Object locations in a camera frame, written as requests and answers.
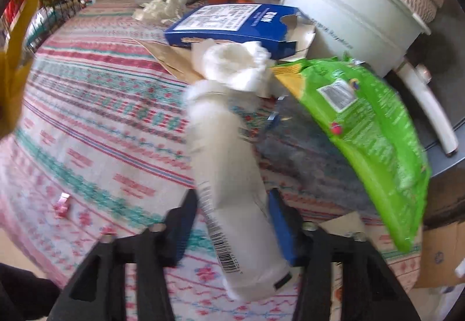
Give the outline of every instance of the nutrition label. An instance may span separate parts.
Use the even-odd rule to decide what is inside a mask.
[[[173,30],[238,31],[260,4],[208,5],[187,17]]]
[[[356,100],[353,89],[344,80],[336,80],[331,85],[326,85],[317,89],[337,113],[343,112]]]

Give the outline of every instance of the blue cardboard box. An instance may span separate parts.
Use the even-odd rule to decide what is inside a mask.
[[[171,46],[190,47],[205,39],[244,43],[258,41],[279,60],[306,51],[314,27],[304,23],[298,8],[271,4],[202,6],[169,27],[164,37]]]

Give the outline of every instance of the table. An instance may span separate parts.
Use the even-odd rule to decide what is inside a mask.
[[[16,245],[63,286],[102,233],[127,236],[179,205],[194,186],[185,151],[187,120],[176,80],[133,38],[164,42],[163,28],[131,16],[131,0],[87,7],[38,50],[27,82],[23,115],[0,144],[0,221]],[[253,113],[238,109],[248,128],[259,128],[273,104]],[[317,200],[296,180],[259,159],[268,189],[277,186],[307,220],[347,213]],[[72,196],[66,219],[53,204]],[[419,273],[421,235],[401,254],[378,219],[363,217],[368,235],[409,290]],[[226,296],[205,221],[197,215],[185,257],[165,270],[177,320],[290,320],[297,289],[261,302]],[[134,270],[126,285],[128,319],[137,319]]]

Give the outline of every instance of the metal screw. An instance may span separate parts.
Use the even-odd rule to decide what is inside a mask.
[[[103,244],[111,244],[114,239],[115,239],[114,234],[104,234],[100,238],[100,242],[102,242]]]
[[[363,233],[363,232],[355,232],[353,235],[352,235],[353,239],[355,241],[359,241],[359,242],[365,242],[366,241],[366,234]]]
[[[313,221],[305,221],[302,224],[302,229],[313,232],[313,231],[316,231],[318,229],[318,225],[317,225],[317,223],[314,223]]]
[[[163,223],[156,223],[152,224],[151,226],[148,227],[148,230],[150,232],[163,232],[167,228],[166,225]]]

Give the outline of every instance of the green snack bag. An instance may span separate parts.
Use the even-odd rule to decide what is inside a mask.
[[[338,59],[302,59],[272,70],[348,159],[397,248],[409,251],[431,169],[394,90],[364,67]]]

